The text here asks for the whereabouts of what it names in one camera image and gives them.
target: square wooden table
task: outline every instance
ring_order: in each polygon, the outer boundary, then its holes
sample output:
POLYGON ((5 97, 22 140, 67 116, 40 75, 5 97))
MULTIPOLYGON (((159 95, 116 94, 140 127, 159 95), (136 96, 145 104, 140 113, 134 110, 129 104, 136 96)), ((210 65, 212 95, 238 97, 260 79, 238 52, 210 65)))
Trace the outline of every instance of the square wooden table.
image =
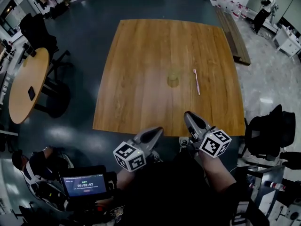
POLYGON ((93 129, 136 134, 162 126, 166 136, 188 136, 186 111, 230 136, 245 134, 237 71, 223 30, 165 19, 121 20, 104 68, 93 129))

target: black bag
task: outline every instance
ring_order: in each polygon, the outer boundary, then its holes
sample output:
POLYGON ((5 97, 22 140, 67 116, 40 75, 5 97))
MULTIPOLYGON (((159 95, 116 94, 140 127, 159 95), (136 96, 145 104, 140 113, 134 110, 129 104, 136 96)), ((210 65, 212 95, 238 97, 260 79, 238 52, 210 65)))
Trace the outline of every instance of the black bag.
POLYGON ((65 6, 65 3, 59 3, 54 8, 50 8, 50 17, 56 19, 58 16, 62 15, 65 11, 68 10, 68 7, 65 6))

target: wooden bench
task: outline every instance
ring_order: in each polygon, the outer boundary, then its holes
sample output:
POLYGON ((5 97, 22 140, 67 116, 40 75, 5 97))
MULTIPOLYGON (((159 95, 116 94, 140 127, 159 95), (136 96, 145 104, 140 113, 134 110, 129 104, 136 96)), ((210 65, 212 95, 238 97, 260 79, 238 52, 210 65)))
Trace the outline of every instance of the wooden bench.
POLYGON ((234 61, 239 64, 250 65, 251 59, 234 19, 220 8, 215 8, 215 11, 225 32, 234 61))

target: round wooden table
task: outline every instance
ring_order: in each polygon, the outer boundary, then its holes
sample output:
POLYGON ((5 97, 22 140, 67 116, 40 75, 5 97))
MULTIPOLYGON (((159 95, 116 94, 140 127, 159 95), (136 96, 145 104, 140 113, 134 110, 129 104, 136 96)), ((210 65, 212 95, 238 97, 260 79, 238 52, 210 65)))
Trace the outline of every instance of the round wooden table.
POLYGON ((35 57, 28 56, 21 65, 9 94, 9 114, 11 120, 21 124, 35 108, 51 115, 52 111, 37 104, 37 100, 43 92, 50 97, 62 98, 59 87, 47 78, 49 66, 49 53, 45 48, 38 48, 35 57), (28 90, 33 87, 35 97, 31 101, 28 90))

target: white shirt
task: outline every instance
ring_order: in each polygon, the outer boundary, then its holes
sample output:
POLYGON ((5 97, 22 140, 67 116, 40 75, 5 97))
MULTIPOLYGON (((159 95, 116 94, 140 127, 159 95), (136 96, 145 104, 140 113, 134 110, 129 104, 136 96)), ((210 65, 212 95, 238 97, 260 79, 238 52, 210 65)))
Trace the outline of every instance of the white shirt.
POLYGON ((268 13, 271 12, 271 8, 275 5, 276 0, 269 0, 271 3, 267 6, 263 6, 263 9, 266 10, 268 13))

